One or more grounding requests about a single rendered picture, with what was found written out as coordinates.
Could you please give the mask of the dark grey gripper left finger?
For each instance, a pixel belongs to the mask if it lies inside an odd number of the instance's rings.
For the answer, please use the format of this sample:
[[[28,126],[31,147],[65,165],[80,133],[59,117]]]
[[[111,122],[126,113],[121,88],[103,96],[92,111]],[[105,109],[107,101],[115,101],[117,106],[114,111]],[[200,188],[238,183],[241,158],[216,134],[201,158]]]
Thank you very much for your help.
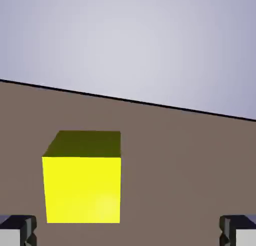
[[[0,215],[0,246],[37,246],[34,215]]]

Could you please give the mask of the small yellow cube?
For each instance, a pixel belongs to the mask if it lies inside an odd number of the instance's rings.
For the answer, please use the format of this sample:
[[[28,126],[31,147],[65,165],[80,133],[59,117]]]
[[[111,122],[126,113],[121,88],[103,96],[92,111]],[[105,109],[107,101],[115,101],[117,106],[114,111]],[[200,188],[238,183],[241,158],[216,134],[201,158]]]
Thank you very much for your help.
[[[121,133],[61,130],[42,156],[49,224],[118,224]]]

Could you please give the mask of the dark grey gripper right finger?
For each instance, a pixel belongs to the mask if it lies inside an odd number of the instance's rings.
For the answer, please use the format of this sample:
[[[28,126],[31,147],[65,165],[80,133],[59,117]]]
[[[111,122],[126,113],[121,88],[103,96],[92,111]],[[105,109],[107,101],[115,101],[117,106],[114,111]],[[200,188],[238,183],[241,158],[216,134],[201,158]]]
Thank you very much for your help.
[[[219,246],[256,246],[256,214],[222,215]]]

